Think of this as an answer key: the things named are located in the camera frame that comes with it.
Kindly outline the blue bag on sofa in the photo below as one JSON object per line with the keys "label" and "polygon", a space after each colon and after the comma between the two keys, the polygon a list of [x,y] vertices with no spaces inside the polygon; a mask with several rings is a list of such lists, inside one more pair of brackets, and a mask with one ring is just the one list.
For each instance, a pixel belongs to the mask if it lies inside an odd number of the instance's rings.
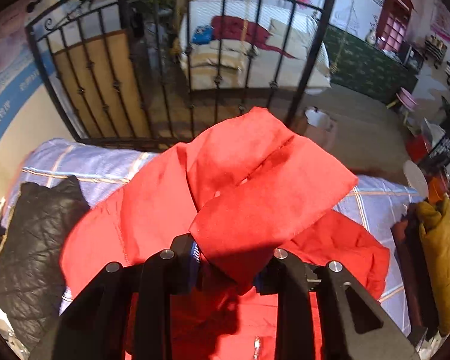
{"label": "blue bag on sofa", "polygon": [[214,28],[211,25],[197,26],[192,37],[192,43],[206,45],[214,40]]}

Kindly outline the blue plaid bed sheet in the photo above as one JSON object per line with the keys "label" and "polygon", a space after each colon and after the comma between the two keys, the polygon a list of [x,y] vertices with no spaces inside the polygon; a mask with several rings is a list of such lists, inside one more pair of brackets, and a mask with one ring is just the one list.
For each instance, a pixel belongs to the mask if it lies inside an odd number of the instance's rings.
{"label": "blue plaid bed sheet", "polygon": [[[105,149],[61,138],[46,141],[19,166],[4,205],[1,225],[9,226],[22,183],[32,182],[51,188],[74,175],[88,205],[95,206],[128,183],[154,156],[153,153]],[[411,322],[392,227],[407,213],[410,204],[420,200],[418,192],[408,186],[360,174],[358,185],[334,208],[361,224],[389,249],[385,291],[379,302],[405,334],[410,333]]]}

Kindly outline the blue white wall poster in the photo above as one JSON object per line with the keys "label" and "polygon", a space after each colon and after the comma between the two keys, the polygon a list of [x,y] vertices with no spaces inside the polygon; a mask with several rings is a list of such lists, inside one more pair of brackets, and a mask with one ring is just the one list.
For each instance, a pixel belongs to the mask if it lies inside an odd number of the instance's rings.
{"label": "blue white wall poster", "polygon": [[33,115],[49,107],[40,70],[28,44],[26,25],[35,17],[27,11],[32,0],[20,0],[0,13],[0,142],[27,107]]}

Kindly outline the white sofa bed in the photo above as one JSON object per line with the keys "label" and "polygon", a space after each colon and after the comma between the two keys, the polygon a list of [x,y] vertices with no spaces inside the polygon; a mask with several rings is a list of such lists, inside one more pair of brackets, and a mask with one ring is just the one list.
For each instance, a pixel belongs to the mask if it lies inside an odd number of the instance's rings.
{"label": "white sofa bed", "polygon": [[296,89],[318,29],[301,10],[239,0],[194,0],[178,33],[194,90]]}

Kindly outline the pink stool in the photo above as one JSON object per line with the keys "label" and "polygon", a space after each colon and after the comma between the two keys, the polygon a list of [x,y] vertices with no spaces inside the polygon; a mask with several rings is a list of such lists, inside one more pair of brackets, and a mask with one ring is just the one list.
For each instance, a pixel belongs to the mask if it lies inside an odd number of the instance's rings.
{"label": "pink stool", "polygon": [[395,94],[395,99],[386,105],[388,110],[396,107],[398,104],[404,109],[402,124],[407,124],[407,119],[416,110],[418,103],[412,94],[405,88],[401,87]]}

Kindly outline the black iron bed footboard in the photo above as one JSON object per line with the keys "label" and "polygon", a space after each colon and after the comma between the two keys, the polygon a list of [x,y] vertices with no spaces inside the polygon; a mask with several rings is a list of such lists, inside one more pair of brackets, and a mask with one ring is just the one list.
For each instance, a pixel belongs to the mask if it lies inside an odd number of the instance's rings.
{"label": "black iron bed footboard", "polygon": [[[194,0],[59,0],[26,26],[28,44],[45,88],[71,136],[84,144],[164,150],[191,141],[218,122],[263,107],[287,126],[296,123],[305,96],[331,84],[324,35],[335,0],[239,0],[266,3],[312,16],[318,29],[297,88],[212,88],[194,90],[185,76],[179,48],[180,23]],[[53,59],[55,49],[71,47],[115,31],[127,35],[151,132],[149,138],[91,138],[72,107]]]}

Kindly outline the black quilted jacket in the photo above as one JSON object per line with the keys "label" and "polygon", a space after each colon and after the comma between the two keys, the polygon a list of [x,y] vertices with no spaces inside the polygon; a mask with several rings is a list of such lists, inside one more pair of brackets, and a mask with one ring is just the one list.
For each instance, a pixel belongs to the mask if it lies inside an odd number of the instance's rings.
{"label": "black quilted jacket", "polygon": [[62,247],[88,211],[73,175],[52,188],[21,185],[0,252],[0,308],[28,351],[58,319],[65,292]]}

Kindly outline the wooden board panel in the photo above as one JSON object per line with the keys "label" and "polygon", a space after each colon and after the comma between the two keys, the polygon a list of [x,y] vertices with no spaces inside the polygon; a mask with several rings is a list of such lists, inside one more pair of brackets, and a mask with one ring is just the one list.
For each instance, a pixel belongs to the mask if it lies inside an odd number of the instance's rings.
{"label": "wooden board panel", "polygon": [[55,49],[53,59],[89,137],[151,137],[124,31]]}

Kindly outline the red miniature phone booth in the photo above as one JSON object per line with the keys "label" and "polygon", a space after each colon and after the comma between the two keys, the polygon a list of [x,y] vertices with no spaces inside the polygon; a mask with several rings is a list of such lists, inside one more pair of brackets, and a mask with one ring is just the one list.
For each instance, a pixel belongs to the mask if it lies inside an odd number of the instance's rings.
{"label": "red miniature phone booth", "polygon": [[376,45],[399,52],[414,9],[411,0],[385,0],[376,27]]}

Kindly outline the red hooded jacket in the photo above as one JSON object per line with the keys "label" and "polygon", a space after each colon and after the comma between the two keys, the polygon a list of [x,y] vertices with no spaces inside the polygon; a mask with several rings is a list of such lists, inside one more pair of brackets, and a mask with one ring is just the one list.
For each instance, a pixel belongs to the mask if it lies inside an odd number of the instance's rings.
{"label": "red hooded jacket", "polygon": [[355,174],[269,111],[253,108],[158,155],[74,227],[61,252],[73,296],[112,261],[145,261],[188,233],[203,280],[171,301],[175,359],[272,359],[278,299],[253,279],[282,247],[342,263],[374,298],[389,251],[335,211]]}

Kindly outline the dark red cloth on sofa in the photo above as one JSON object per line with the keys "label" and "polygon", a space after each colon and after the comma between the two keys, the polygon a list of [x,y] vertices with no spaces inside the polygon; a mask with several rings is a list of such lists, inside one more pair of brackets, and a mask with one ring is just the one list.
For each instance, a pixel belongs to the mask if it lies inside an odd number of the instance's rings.
{"label": "dark red cloth on sofa", "polygon": [[259,24],[245,22],[242,18],[235,16],[214,16],[211,21],[214,28],[214,40],[208,46],[218,50],[222,46],[223,50],[250,54],[253,51],[255,56],[283,55],[289,59],[296,59],[279,46],[272,46],[267,41],[271,34]]}

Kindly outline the green patterned cabinet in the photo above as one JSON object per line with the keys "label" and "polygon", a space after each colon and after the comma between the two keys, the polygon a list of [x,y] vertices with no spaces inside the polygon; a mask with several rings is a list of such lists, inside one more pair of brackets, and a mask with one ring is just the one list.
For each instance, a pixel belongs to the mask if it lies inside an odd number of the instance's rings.
{"label": "green patterned cabinet", "polygon": [[328,25],[323,38],[330,61],[331,83],[388,103],[400,88],[412,92],[418,78],[384,52]]}

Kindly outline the mustard yellow garment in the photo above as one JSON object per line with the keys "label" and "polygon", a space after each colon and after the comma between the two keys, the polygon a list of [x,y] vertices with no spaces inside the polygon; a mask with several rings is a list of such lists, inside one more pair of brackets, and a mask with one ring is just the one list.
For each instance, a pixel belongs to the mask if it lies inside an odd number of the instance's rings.
{"label": "mustard yellow garment", "polygon": [[432,205],[419,202],[415,213],[433,297],[438,313],[438,330],[450,334],[450,196]]}

